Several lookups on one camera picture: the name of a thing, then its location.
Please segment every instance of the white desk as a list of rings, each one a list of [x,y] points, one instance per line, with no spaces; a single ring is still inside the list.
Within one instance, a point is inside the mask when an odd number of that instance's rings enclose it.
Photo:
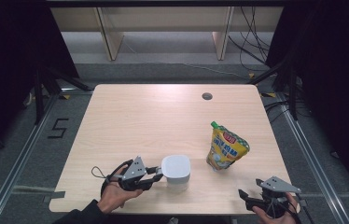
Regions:
[[[202,94],[210,92],[212,100]],[[214,172],[206,163],[215,120],[237,133],[250,152],[228,170]],[[100,198],[103,179],[122,162],[140,155],[145,166],[161,165],[168,155],[185,154],[191,161],[186,191],[166,188],[165,177],[116,213],[240,215],[251,213],[238,189],[260,197],[256,178],[276,175],[289,182],[272,128],[252,85],[99,85],[80,125],[56,191],[53,212],[83,209]]]

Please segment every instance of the metal track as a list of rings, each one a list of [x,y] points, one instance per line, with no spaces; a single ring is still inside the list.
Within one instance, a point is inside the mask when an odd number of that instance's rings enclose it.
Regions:
[[[277,92],[276,96],[278,101],[286,100],[286,97],[281,92]],[[315,156],[314,151],[306,139],[306,136],[304,135],[299,123],[291,117],[286,105],[282,105],[282,110],[285,113],[285,117],[290,125],[291,131],[294,133],[298,143],[300,144],[300,148],[305,159],[311,167],[314,178],[316,179],[317,184],[328,202],[328,206],[331,209],[332,214],[338,223],[349,223],[349,215],[344,209],[342,200],[329,182],[323,167]]]
[[[49,101],[47,102],[47,105],[45,106],[46,113],[44,114],[43,118],[40,120],[39,123],[37,123],[34,128],[32,129],[31,134],[29,135],[29,138],[27,139],[25,145],[23,146],[23,149],[15,161],[14,165],[12,166],[11,171],[9,172],[6,181],[0,188],[0,215],[9,199],[9,196],[11,195],[11,192],[15,186],[15,184],[18,181],[18,178],[21,175],[21,172],[28,161],[34,147],[35,143],[37,142],[37,139],[39,135],[41,134],[47,119],[49,117],[49,112],[52,109],[53,105],[55,104],[56,100],[58,99],[58,95],[51,95],[49,97]]]

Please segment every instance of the black tape marking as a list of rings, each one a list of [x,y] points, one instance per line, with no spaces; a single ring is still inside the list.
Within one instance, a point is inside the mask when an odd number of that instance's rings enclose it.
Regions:
[[[66,128],[57,128],[56,127],[56,125],[58,125],[58,122],[62,121],[62,120],[69,120],[69,119],[56,119],[55,124],[52,127],[53,131],[62,131],[61,135],[59,135],[59,136],[49,136],[50,139],[51,138],[63,138],[64,132],[66,132]]]

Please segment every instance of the desk leg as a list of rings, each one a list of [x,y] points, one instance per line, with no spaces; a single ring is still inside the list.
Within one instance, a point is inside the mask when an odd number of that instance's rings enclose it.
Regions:
[[[100,23],[102,38],[105,42],[108,61],[114,61],[119,54],[119,47],[124,37],[123,32],[113,32],[113,24],[108,19],[108,14],[104,7],[96,8],[97,20]]]
[[[230,34],[230,24],[232,22],[234,7],[228,7],[227,13],[223,19],[223,30],[219,32],[213,32],[213,41],[216,46],[217,58],[222,61],[224,60],[225,50],[227,48],[228,36]]]

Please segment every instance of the black sleeve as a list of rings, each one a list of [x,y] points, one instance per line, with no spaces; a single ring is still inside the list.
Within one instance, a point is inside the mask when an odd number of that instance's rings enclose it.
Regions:
[[[53,224],[98,224],[105,220],[106,215],[99,209],[96,200],[93,200],[84,210],[73,210]]]

